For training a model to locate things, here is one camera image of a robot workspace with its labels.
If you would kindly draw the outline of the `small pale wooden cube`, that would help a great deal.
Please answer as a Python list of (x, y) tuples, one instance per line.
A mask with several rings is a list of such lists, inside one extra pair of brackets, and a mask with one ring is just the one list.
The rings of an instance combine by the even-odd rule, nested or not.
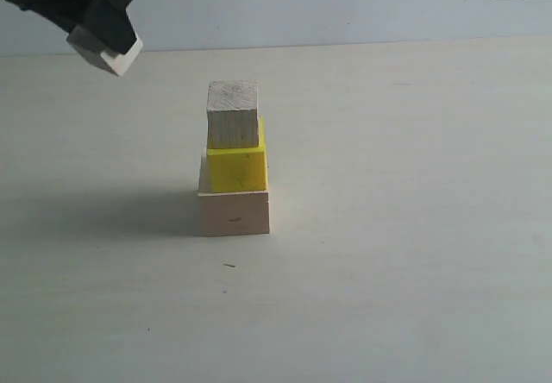
[(89, 65), (117, 77), (122, 77), (126, 73), (143, 48), (143, 43), (140, 37), (137, 36), (135, 43), (126, 53), (118, 53), (108, 49), (98, 38), (86, 32), (80, 26), (72, 30), (67, 36), (66, 42)]

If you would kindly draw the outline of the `medium grained wooden cube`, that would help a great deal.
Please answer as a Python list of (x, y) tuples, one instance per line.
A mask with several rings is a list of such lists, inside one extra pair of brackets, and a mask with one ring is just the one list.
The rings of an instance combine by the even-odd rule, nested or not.
[(260, 144), (258, 83), (210, 82), (207, 96), (207, 148), (256, 148)]

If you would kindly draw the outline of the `yellow painted wooden cube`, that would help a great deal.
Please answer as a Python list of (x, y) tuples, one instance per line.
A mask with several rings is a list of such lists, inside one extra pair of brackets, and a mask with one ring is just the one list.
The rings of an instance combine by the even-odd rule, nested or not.
[(261, 192), (268, 189), (264, 119), (259, 118), (259, 145), (253, 148), (206, 149), (213, 193)]

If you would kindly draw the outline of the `large natural wooden cube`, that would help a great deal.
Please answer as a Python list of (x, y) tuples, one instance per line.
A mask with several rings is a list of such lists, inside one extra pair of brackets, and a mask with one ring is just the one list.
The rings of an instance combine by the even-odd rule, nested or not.
[(206, 149), (198, 177), (201, 233), (208, 237), (270, 233), (269, 190), (214, 193)]

